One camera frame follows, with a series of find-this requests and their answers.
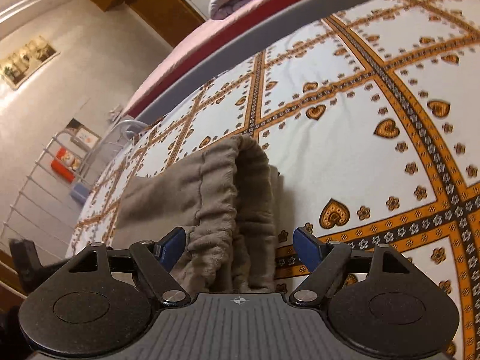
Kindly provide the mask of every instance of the gray headboard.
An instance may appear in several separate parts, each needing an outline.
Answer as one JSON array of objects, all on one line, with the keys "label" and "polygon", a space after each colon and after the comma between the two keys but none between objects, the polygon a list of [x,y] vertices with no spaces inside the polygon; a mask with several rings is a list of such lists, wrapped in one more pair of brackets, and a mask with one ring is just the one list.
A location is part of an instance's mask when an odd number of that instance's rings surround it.
[{"label": "gray headboard", "polygon": [[136,119],[147,124],[155,122],[206,81],[267,48],[273,42],[312,21],[366,1],[369,0],[301,0],[289,6],[203,60],[159,95]]}]

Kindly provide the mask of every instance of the patterned bedsheet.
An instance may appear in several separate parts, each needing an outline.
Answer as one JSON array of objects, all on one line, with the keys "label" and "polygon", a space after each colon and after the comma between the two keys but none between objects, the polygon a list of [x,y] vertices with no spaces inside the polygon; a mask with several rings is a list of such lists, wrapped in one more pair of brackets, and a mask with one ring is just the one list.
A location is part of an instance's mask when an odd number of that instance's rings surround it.
[{"label": "patterned bedsheet", "polygon": [[308,274],[291,246],[296,227],[361,250],[388,242],[457,304],[449,352],[480,359],[479,26],[480,0],[373,0],[300,28],[126,147],[90,195],[68,254],[111,241],[133,174],[155,176],[249,134],[281,174],[279,291]]}]

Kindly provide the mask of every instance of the gray cloth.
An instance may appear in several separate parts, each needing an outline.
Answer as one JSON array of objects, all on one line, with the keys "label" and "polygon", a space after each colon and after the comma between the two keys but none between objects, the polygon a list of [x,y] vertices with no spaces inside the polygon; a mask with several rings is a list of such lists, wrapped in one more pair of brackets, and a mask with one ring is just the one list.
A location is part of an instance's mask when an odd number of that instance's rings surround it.
[{"label": "gray cloth", "polygon": [[171,275],[191,295],[273,291],[276,179],[252,138],[223,139],[156,177],[134,177],[121,198],[112,246],[157,241],[182,226],[187,247]]}]

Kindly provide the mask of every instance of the picture frame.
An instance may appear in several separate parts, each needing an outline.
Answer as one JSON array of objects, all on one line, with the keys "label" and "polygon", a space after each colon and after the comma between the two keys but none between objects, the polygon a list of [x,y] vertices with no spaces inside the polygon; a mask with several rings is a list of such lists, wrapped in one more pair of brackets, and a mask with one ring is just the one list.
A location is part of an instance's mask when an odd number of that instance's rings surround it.
[{"label": "picture frame", "polygon": [[74,137],[71,137],[70,140],[82,149],[87,147],[89,150],[91,150],[100,140],[99,135],[95,134],[92,130],[84,126],[76,119],[72,119],[68,123],[66,129],[70,130],[74,134]]},{"label": "picture frame", "polygon": [[59,52],[41,36],[33,38],[25,46],[0,58],[0,76],[16,90],[35,71],[56,57]]}]

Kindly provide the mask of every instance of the white crown molding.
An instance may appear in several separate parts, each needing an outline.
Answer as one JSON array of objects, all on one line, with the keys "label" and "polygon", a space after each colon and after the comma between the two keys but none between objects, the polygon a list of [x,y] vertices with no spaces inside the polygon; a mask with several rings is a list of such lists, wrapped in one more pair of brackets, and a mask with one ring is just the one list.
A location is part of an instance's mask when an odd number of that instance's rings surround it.
[{"label": "white crown molding", "polygon": [[71,0],[22,0],[0,12],[0,39],[35,17]]}]

